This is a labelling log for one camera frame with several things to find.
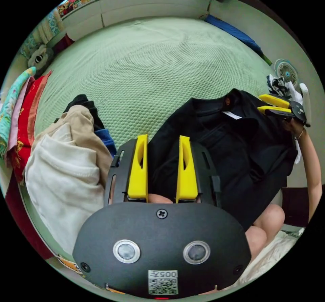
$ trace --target plush toy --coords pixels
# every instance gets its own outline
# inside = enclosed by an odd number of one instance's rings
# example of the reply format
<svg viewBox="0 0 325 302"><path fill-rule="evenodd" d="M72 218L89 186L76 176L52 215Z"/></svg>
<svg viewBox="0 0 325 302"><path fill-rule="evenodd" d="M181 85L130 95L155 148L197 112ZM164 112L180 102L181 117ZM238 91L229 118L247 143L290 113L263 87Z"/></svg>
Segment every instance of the plush toy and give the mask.
<svg viewBox="0 0 325 302"><path fill-rule="evenodd" d="M51 48L47 48L45 44L41 44L28 60L28 67L36 67L35 76L41 76L52 62L53 57L53 50Z"/></svg>

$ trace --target electric fan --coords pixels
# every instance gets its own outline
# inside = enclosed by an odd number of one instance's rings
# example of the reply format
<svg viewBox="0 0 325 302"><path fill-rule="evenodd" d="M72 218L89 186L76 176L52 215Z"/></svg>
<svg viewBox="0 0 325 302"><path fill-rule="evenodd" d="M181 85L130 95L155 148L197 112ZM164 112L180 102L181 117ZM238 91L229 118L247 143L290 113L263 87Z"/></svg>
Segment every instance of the electric fan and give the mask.
<svg viewBox="0 0 325 302"><path fill-rule="evenodd" d="M283 77L284 82L291 82L296 88L298 85L298 73L288 60L278 59L274 63L274 69L278 77Z"/></svg>

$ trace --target green bedspread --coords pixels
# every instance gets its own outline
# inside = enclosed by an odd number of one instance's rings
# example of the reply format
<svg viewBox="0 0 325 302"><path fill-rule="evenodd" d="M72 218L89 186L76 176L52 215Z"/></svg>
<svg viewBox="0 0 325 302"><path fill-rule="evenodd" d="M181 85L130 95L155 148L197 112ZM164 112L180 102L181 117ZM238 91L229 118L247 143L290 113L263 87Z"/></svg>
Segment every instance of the green bedspread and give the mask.
<svg viewBox="0 0 325 302"><path fill-rule="evenodd" d="M245 44L201 20L151 18L101 29L56 57L38 106L35 135L86 94L116 146L137 135L151 139L189 98L213 99L238 88L268 92L273 71ZM26 209L47 244L67 259L21 188Z"/></svg>

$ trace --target blue pillow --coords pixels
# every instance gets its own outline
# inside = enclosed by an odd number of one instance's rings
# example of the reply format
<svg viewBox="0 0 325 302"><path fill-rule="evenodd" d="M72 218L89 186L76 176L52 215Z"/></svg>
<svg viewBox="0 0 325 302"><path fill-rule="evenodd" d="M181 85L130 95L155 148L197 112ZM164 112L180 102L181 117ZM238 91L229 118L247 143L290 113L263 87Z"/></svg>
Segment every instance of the blue pillow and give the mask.
<svg viewBox="0 0 325 302"><path fill-rule="evenodd" d="M208 22L209 24L212 24L212 25L224 30L225 32L231 34L233 37L237 38L242 43L244 43L248 47L250 47L259 56L264 58L264 54L263 54L261 48L256 44L256 42L254 40L252 40L244 32L240 31L239 29L235 28L234 26L232 26L224 21L217 19L216 17L214 17L212 15L208 15L207 18L205 19L205 21Z"/></svg>

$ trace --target bracelet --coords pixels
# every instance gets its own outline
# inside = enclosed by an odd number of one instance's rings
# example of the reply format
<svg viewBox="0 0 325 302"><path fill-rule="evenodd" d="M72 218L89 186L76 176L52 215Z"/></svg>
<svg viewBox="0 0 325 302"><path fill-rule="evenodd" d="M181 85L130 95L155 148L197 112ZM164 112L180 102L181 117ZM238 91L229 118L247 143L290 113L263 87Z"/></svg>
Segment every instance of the bracelet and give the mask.
<svg viewBox="0 0 325 302"><path fill-rule="evenodd" d="M300 137L301 137L301 135L302 135L302 133L304 132L304 128L302 129L302 131L301 131L301 133L300 133L300 135L298 136L298 137L295 137L295 140L298 140Z"/></svg>

